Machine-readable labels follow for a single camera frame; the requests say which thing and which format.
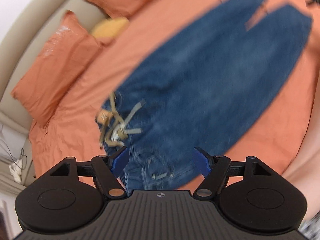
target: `blue gripper pad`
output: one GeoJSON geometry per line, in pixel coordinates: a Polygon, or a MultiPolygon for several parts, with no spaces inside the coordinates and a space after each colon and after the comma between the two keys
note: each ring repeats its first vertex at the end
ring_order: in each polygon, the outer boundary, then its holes
{"type": "Polygon", "coordinates": [[[111,166],[112,174],[118,178],[123,169],[127,166],[129,162],[129,149],[125,149],[118,156],[115,156],[111,166]]]}
{"type": "Polygon", "coordinates": [[[196,148],[193,151],[193,162],[204,177],[211,171],[208,158],[196,148]]]}

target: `metal screw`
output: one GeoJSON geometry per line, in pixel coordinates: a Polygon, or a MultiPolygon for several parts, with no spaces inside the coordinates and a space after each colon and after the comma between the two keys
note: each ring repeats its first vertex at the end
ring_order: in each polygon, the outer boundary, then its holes
{"type": "Polygon", "coordinates": [[[120,188],[113,188],[109,190],[109,195],[112,197],[121,197],[124,194],[124,191],[120,188]]]}
{"type": "Polygon", "coordinates": [[[196,193],[197,193],[197,195],[198,195],[199,197],[209,197],[209,196],[212,195],[211,190],[208,190],[208,189],[206,189],[206,188],[199,189],[199,190],[197,190],[196,193]]]}

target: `logo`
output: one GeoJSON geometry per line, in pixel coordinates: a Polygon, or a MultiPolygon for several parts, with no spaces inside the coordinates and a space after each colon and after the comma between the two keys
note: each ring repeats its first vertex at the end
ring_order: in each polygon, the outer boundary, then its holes
{"type": "Polygon", "coordinates": [[[165,194],[162,193],[162,192],[160,192],[160,193],[158,193],[156,196],[161,198],[161,197],[165,197],[165,194]]]}

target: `bed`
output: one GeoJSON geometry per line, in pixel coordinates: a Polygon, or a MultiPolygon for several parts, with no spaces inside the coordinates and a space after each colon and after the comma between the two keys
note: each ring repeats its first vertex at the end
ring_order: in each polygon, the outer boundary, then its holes
{"type": "MultiPolygon", "coordinates": [[[[221,1],[155,0],[146,5],[130,19],[129,27],[116,42],[105,48],[70,88],[49,125],[43,129],[33,122],[10,92],[57,30],[66,10],[73,11],[87,30],[107,15],[84,0],[33,0],[0,44],[0,121],[29,135],[36,175],[41,176],[67,156],[88,161],[104,154],[99,146],[100,132],[94,120],[109,93],[155,48],[221,1]]],[[[317,7],[307,8],[306,0],[268,0],[256,15],[256,21],[285,1],[302,12],[312,14],[315,22],[320,20],[317,7]]],[[[246,156],[255,155],[282,174],[295,158],[308,127],[316,90],[319,26],[312,28],[309,42],[277,98],[227,152],[231,159],[243,161],[246,156]]],[[[92,184],[87,178],[81,179],[92,184]]],[[[198,176],[181,189],[194,190],[202,179],[198,176]]]]}

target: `yellow pillow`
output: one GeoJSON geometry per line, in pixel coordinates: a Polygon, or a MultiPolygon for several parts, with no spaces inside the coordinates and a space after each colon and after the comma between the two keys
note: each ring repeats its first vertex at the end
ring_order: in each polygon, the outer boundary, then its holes
{"type": "Polygon", "coordinates": [[[125,30],[129,21],[125,17],[118,17],[114,19],[104,19],[99,22],[91,31],[91,35],[98,38],[115,38],[125,30]]]}

